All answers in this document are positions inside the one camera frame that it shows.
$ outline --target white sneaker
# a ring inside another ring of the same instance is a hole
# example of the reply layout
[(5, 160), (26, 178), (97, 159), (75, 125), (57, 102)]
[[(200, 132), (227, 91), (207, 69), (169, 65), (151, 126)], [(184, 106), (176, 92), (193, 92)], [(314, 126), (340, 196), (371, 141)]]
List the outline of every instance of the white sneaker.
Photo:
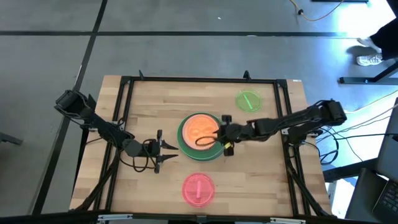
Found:
[(363, 46), (371, 47), (373, 48), (377, 53), (381, 53), (381, 48), (376, 46), (376, 44), (373, 43), (372, 39), (370, 37), (367, 38), (358, 38), (356, 39), (360, 44)]
[(383, 61), (382, 55), (380, 53), (367, 55), (367, 56), (359, 56), (356, 58), (356, 62), (360, 66), (378, 65), (382, 61)]

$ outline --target gray floor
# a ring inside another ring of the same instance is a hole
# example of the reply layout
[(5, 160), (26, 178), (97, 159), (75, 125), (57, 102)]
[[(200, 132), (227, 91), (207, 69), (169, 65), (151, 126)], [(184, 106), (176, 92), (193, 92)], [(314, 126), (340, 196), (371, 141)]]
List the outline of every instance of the gray floor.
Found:
[[(308, 17), (336, 3), (297, 0)], [(33, 3), (2, 0), (0, 30), (91, 30), (100, 0)], [(344, 3), (330, 17), (307, 22), (294, 16), (288, 0), (109, 1), (100, 30), (234, 30), (348, 32), (371, 34), (393, 18), (385, 0)], [(0, 144), (0, 216), (30, 212), (61, 116), (54, 101), (70, 89), (88, 37), (0, 37), (0, 131), (24, 139)], [(308, 103), (334, 98), (355, 110), (396, 86), (340, 85), (342, 76), (372, 77), (391, 61), (359, 67), (354, 58), (371, 54), (354, 39), (314, 37), (98, 37), (81, 91), (99, 93), (104, 75), (241, 77), (303, 80)], [(44, 212), (68, 209), (80, 130), (71, 124)], [(330, 142), (321, 148), (330, 150)], [(356, 161), (342, 148), (339, 166)]]

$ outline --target green translucent plate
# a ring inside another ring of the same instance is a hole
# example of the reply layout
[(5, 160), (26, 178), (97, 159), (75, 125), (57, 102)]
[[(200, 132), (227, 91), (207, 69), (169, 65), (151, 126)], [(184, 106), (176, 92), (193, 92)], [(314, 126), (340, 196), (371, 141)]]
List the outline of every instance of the green translucent plate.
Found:
[(255, 91), (243, 90), (236, 95), (235, 103), (245, 112), (256, 112), (262, 106), (262, 98)]
[(177, 130), (178, 144), (180, 145), (181, 151), (184, 152), (184, 154), (187, 155), (189, 158), (194, 159), (196, 161), (211, 161), (213, 159), (216, 159), (223, 153), (223, 146), (221, 145), (220, 142), (215, 142), (214, 145), (207, 150), (194, 150), (185, 143), (185, 141), (183, 140), (183, 137), (182, 137), (182, 128), (183, 128), (185, 122), (189, 118), (191, 118), (192, 116), (197, 115), (197, 114), (205, 114), (205, 115), (211, 116), (215, 121), (217, 121), (218, 125), (221, 125), (221, 122), (219, 121), (219, 119), (217, 119), (216, 117), (214, 117), (211, 114), (208, 114), (208, 113), (191, 114), (190, 116), (187, 116), (181, 122), (180, 126), (178, 127), (178, 130)]

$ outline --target wooden table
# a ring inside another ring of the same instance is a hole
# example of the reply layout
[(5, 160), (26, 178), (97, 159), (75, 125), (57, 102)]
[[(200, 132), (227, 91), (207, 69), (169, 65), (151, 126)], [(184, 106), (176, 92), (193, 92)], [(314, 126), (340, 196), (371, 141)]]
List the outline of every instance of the wooden table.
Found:
[[(121, 76), (105, 76), (99, 93), (96, 112), (111, 121)], [(292, 110), (307, 107), (302, 82), (288, 80)], [(263, 97), (262, 108), (256, 113), (245, 113), (235, 105), (235, 96), (241, 90), (254, 90)], [(282, 107), (283, 92), (280, 90)], [(138, 141), (154, 138), (163, 129), (164, 139), (178, 147), (177, 128), (182, 119), (195, 112), (207, 112), (217, 117), (232, 115), (235, 123), (244, 124), (254, 118), (276, 118), (272, 85), (257, 83), (200, 83), (200, 82), (134, 82), (131, 107), (126, 130)], [(91, 133), (88, 140), (98, 138)], [(98, 183), (106, 143), (104, 140), (86, 146), (73, 192), (70, 208), (79, 206)], [(196, 162), (181, 151), (162, 150), (163, 154), (179, 154), (162, 164), (160, 174), (147, 169), (134, 172), (131, 167), (119, 165), (112, 208), (113, 212), (174, 213), (207, 215), (244, 215), (291, 217), (287, 175), (280, 134), (266, 142), (236, 144), (235, 155), (220, 156), (211, 162)], [(322, 168), (317, 150), (312, 146), (300, 147), (306, 185), (325, 211), (331, 213)], [(131, 158), (122, 153), (125, 161)], [(144, 159), (136, 159), (143, 165)], [(194, 172), (204, 172), (215, 184), (216, 195), (209, 206), (193, 208), (182, 197), (182, 183)], [(108, 186), (104, 188), (100, 208), (104, 208)], [(300, 190), (296, 186), (298, 207), (303, 213)]]

